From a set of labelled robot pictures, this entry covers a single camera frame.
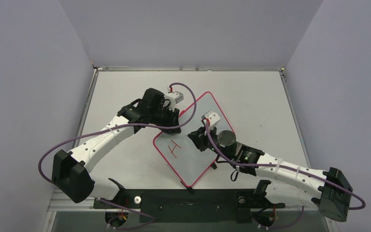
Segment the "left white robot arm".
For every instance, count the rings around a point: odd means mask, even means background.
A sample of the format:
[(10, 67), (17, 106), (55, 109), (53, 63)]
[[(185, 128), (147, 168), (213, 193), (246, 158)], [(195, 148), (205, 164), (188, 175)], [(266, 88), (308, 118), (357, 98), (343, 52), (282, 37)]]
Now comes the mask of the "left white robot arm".
[(112, 178), (94, 179), (90, 172), (114, 147), (146, 124), (159, 126), (162, 132), (168, 134), (180, 133), (180, 111), (176, 105), (183, 98), (180, 92), (164, 94), (153, 88), (147, 89), (141, 99), (118, 111), (104, 127), (105, 133), (68, 152), (58, 151), (54, 155), (52, 182), (74, 203), (93, 197), (105, 199), (113, 208), (121, 207), (125, 201), (121, 192), (124, 187)]

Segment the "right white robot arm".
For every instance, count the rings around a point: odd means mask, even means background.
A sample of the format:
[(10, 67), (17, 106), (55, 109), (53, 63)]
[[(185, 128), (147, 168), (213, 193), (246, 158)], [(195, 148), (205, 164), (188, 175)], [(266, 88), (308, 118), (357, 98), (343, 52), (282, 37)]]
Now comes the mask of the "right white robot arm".
[(235, 175), (250, 174), (261, 180), (253, 193), (259, 206), (284, 204), (316, 208), (325, 217), (338, 222), (347, 220), (352, 187), (343, 172), (331, 167), (317, 170), (301, 167), (281, 158), (237, 142), (233, 131), (200, 127), (187, 135), (197, 150), (213, 151), (224, 158)]

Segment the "pink framed whiteboard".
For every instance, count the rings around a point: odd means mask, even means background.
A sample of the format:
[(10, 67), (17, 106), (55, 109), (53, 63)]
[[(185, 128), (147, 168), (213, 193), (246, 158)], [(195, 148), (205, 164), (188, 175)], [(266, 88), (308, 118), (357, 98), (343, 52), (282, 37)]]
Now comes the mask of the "pink framed whiteboard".
[(203, 174), (211, 168), (217, 156), (210, 149), (200, 151), (188, 135), (203, 126), (202, 116), (212, 110), (220, 117), (216, 133), (234, 131), (224, 115), (214, 95), (206, 91), (197, 98), (197, 109), (192, 120), (181, 127), (181, 133), (159, 133), (153, 139), (153, 145), (162, 158), (167, 162), (180, 182), (187, 188), (193, 187)]

